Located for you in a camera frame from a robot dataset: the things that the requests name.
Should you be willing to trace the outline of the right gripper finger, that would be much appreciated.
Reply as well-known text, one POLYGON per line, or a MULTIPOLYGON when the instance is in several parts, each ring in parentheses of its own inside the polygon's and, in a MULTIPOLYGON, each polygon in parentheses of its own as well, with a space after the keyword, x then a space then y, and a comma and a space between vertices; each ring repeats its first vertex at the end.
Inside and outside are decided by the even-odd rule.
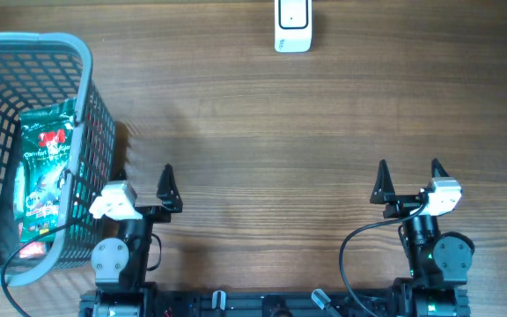
POLYGON ((445 171, 442 164, 437 158, 431 161, 431 174, 433 178, 448 177, 449 174, 445 171))
POLYGON ((371 191, 370 203, 388 204, 396 201, 396 194, 385 159, 379 161, 378 174, 373 190, 371 191))

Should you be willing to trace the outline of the green 3M gloves packet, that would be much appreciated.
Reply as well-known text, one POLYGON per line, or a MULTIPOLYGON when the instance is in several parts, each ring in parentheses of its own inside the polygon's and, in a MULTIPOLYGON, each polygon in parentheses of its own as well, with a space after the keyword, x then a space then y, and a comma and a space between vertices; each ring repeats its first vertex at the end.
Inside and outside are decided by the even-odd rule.
POLYGON ((26 242, 58 226, 62 187, 75 128, 75 99, 19 114, 24 171, 22 227, 26 242))

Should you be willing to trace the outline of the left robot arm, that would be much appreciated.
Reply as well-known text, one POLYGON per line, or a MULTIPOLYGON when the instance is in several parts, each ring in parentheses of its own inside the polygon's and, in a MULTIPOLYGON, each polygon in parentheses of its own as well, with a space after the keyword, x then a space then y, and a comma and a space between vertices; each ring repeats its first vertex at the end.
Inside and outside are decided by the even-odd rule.
POLYGON ((148 264, 151 243, 160 241, 155 224, 169 223, 181 213, 183 202, 176 186, 173 167, 165 165, 156 197, 159 204, 136 206, 137 194, 126 180, 109 181, 95 198, 90 213, 118 223, 117 235, 99 242, 92 250, 91 265, 96 291, 80 298, 80 316, 162 316, 158 284, 146 274, 159 267, 148 264))

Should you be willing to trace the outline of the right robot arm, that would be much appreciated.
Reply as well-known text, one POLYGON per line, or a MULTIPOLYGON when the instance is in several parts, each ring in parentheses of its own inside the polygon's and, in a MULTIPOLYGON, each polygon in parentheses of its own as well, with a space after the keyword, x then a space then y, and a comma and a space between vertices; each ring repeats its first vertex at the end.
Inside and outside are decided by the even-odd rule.
POLYGON ((415 195, 395 193, 385 160, 370 202, 384 204, 385 219, 400 220, 399 239, 408 259, 410 278, 398 277, 386 291, 385 316, 467 317, 471 314, 467 272, 475 246, 458 232, 442 233, 438 219, 455 210, 462 188, 435 158, 431 179, 415 195))

